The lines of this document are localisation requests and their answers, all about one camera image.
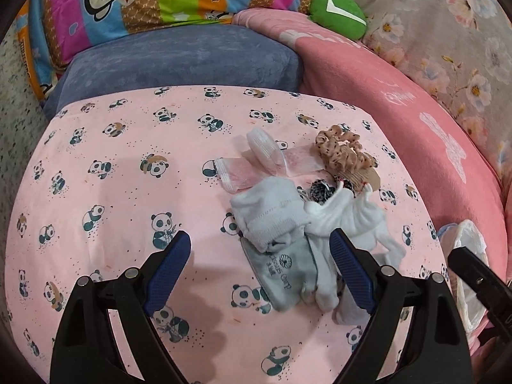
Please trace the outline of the tan dotted scrunchie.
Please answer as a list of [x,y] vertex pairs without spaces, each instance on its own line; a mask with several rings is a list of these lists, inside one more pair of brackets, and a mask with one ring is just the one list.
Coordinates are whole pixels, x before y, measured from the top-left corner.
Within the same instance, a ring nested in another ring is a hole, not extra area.
[[377,159],[364,150],[359,134],[333,125],[318,132],[315,147],[326,170],[353,192],[362,192],[366,186],[376,192],[381,187]]

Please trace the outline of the white lined trash bin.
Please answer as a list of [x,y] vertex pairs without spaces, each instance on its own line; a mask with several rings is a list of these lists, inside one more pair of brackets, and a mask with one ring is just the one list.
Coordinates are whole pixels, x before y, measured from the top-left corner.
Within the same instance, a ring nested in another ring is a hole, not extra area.
[[476,261],[490,265],[483,234],[469,219],[445,225],[437,233],[448,266],[443,273],[450,280],[456,308],[466,335],[470,337],[484,318],[486,308],[480,303],[472,285],[476,284]]

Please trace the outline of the pink fleece blanket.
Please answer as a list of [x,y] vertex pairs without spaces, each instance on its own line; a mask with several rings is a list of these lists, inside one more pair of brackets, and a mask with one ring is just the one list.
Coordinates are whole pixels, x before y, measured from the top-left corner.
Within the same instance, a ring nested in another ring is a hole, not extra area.
[[301,91],[369,113],[411,175],[435,227],[472,220],[484,235],[490,267],[507,277],[508,235],[501,184],[468,135],[422,88],[362,44],[294,11],[253,8],[234,16],[296,51]]

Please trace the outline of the white ruffled sock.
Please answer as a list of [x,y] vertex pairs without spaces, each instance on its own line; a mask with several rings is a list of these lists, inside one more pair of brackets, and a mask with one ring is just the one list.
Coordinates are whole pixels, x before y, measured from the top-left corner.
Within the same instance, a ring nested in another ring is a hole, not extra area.
[[405,248],[391,237],[384,209],[370,201],[371,195],[368,185],[359,195],[339,188],[324,204],[304,204],[309,219],[305,234],[317,267],[315,300],[321,311],[333,312],[336,323],[341,325],[365,326],[369,315],[358,308],[348,289],[339,291],[339,273],[329,247],[332,231],[342,229],[355,247],[368,252],[378,244],[384,246],[386,252],[374,256],[381,265],[398,269],[406,254]]

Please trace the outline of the grey printed sock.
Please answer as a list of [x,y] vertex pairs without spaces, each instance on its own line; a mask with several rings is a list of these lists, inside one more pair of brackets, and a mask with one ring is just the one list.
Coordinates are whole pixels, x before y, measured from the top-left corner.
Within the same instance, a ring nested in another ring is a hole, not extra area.
[[276,311],[285,312],[300,302],[315,303],[318,270],[306,237],[277,252],[259,252],[245,238],[241,246]]

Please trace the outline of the pink panda print sheet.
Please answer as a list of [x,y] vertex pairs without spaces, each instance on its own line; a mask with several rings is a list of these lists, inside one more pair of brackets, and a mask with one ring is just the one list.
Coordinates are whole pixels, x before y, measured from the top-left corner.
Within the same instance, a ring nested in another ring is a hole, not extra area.
[[247,134],[285,153],[338,125],[378,162],[380,208],[406,276],[447,268],[435,227],[377,123],[341,101],[242,87],[143,89],[82,100],[50,121],[28,163],[7,239],[6,297],[17,346],[50,377],[59,322],[80,276],[117,278],[185,231],[192,253],[156,315],[162,341],[197,383],[330,383],[363,324],[342,326],[316,303],[267,301],[245,257],[231,195],[215,168],[246,157]]

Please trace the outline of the black white patterned scrunchie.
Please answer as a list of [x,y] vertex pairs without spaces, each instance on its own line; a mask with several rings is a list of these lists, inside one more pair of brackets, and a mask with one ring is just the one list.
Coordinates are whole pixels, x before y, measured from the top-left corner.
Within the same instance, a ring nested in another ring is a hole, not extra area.
[[317,179],[312,181],[309,186],[297,186],[296,189],[303,201],[312,201],[318,204],[324,204],[331,198],[339,188],[348,190],[355,195],[352,183],[348,180],[335,179],[328,181],[325,179]]

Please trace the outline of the light grey folded sock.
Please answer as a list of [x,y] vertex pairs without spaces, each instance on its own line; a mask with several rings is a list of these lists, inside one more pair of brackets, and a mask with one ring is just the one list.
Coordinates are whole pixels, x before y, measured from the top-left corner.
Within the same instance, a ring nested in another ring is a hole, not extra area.
[[230,200],[235,221],[260,253],[275,253],[304,237],[310,219],[292,180],[268,177]]

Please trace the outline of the sheer pink sock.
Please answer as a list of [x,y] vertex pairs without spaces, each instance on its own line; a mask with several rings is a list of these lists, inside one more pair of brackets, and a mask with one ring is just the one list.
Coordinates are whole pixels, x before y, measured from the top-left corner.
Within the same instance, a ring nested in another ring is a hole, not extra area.
[[225,191],[249,189],[269,176],[295,178],[324,169],[313,145],[282,146],[260,127],[246,135],[249,150],[239,158],[219,158],[214,167]]

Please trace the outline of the grey floral blanket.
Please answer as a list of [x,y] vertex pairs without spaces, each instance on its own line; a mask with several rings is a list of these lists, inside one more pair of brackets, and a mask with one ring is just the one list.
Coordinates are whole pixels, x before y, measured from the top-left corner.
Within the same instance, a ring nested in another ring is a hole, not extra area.
[[511,182],[511,22],[496,0],[355,0],[364,44],[416,82]]

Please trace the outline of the green round check-mark pillow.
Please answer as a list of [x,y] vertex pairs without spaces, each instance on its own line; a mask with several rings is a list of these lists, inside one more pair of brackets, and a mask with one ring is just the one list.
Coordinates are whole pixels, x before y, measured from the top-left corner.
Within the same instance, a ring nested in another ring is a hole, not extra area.
[[366,16],[354,0],[312,0],[309,11],[313,23],[351,40],[366,32]]

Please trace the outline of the blue velvet cushion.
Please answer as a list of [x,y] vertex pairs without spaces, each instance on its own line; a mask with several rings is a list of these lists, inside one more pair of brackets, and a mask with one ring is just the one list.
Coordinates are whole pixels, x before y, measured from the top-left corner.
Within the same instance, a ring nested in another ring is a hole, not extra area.
[[156,29],[83,50],[68,65],[43,112],[52,119],[68,104],[142,88],[241,86],[295,92],[300,56],[269,37],[227,24]]

